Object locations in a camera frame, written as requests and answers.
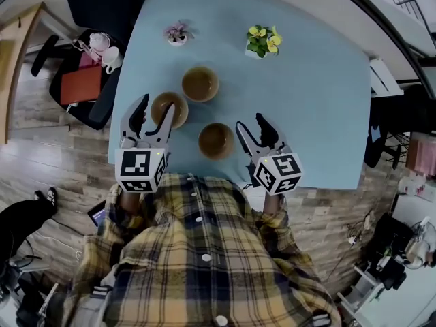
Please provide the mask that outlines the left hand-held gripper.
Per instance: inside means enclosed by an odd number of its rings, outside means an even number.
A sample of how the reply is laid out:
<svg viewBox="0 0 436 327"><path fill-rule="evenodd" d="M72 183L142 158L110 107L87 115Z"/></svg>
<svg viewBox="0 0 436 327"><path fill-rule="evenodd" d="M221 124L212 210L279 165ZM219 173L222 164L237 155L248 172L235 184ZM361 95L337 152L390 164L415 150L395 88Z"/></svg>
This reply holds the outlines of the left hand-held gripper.
<svg viewBox="0 0 436 327"><path fill-rule="evenodd" d="M149 94L132 103L121 119L120 148L115 151L117 183L127 193L155 193L168 167L168 139L175 113L173 102L164 110L159 125L140 139Z"/></svg>

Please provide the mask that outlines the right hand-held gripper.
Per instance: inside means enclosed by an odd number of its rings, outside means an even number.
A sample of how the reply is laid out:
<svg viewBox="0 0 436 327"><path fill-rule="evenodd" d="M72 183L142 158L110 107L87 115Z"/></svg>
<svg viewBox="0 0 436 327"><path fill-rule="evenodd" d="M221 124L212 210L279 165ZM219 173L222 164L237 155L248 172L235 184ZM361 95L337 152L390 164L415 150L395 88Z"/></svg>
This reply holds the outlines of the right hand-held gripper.
<svg viewBox="0 0 436 327"><path fill-rule="evenodd" d="M236 122L237 136L251 158L251 184L262 187L270 196L294 190L304 176L298 154L291 152L285 134L273 121L260 113L255 118L260 126L260 144L244 123Z"/></svg>

